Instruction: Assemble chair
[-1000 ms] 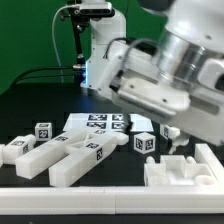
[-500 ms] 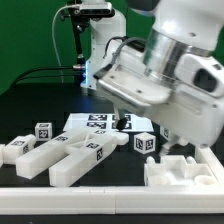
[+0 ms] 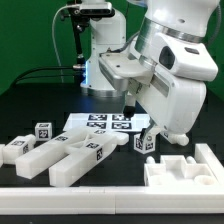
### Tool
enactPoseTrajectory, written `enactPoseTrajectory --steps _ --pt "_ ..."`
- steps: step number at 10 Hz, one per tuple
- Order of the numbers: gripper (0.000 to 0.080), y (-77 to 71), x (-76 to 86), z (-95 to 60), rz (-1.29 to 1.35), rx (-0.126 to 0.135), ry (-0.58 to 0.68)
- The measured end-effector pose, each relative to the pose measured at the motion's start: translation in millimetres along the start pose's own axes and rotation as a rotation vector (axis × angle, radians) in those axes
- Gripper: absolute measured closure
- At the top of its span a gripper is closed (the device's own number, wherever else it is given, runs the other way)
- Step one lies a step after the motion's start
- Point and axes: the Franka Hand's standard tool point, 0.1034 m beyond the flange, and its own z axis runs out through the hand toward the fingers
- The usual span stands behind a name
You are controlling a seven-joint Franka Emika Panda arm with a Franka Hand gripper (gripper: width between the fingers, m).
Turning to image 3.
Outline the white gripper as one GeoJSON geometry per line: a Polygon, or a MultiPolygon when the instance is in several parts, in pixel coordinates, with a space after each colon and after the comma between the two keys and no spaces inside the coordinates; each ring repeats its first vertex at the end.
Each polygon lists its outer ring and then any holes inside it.
{"type": "Polygon", "coordinates": [[[153,120],[140,133],[143,143],[153,140],[155,124],[173,134],[190,131],[206,96],[203,82],[174,76],[160,65],[152,71],[119,53],[101,54],[99,67],[116,90],[129,92],[123,109],[126,118],[134,116],[137,101],[153,120]]]}

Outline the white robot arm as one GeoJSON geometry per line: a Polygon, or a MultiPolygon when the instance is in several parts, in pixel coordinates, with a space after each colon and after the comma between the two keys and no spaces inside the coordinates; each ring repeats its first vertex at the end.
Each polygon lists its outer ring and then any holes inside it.
{"type": "Polygon", "coordinates": [[[220,0],[127,0],[147,9],[140,31],[117,50],[99,54],[99,67],[125,93],[124,115],[140,104],[150,117],[142,139],[161,134],[186,145],[218,67],[201,39],[220,0]]]}

